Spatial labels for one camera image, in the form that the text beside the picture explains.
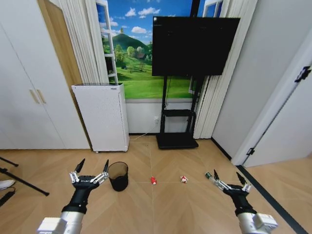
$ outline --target white air purifier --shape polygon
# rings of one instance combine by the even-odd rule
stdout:
[[[123,84],[73,85],[92,149],[127,151],[129,130]]]

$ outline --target white curtain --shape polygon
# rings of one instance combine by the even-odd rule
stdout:
[[[96,0],[59,0],[83,83],[108,83]]]
[[[206,0],[205,7],[213,0]],[[206,77],[199,98],[194,138],[211,138],[236,62],[248,31],[257,0],[229,0],[225,16],[240,18],[233,44],[221,76]]]

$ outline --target grass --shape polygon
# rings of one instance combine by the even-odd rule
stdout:
[[[118,80],[124,83],[126,98],[162,98],[163,77],[152,76],[150,62],[125,57],[123,64],[117,65]],[[168,78],[168,98],[191,98],[188,93],[190,80],[185,77]]]

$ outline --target tripod leg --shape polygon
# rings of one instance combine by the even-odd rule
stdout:
[[[3,161],[5,161],[5,162],[7,162],[7,163],[10,163],[10,164],[14,165],[15,167],[18,167],[18,166],[19,166],[18,164],[13,163],[13,162],[11,162],[11,161],[9,161],[9,160],[3,158],[3,157],[0,157],[0,159],[3,160]]]
[[[13,175],[12,173],[9,173],[6,168],[0,168],[0,173],[3,173],[5,175],[7,175],[7,176],[17,180],[17,181],[19,181],[19,182],[21,182],[21,183],[23,183],[23,184],[33,188],[34,190],[37,190],[38,192],[40,192],[40,193],[42,193],[42,194],[44,194],[46,196],[48,196],[50,194],[48,192],[45,192],[44,190],[41,190],[40,188],[37,188],[35,185],[32,185],[32,184],[28,183],[27,181],[17,177],[16,175]]]

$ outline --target blue sky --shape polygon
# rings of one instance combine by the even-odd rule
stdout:
[[[202,15],[204,0],[198,15]],[[153,15],[189,16],[192,0],[108,0],[113,35],[124,34],[147,44],[152,41]],[[104,15],[99,13],[100,26],[105,26]]]

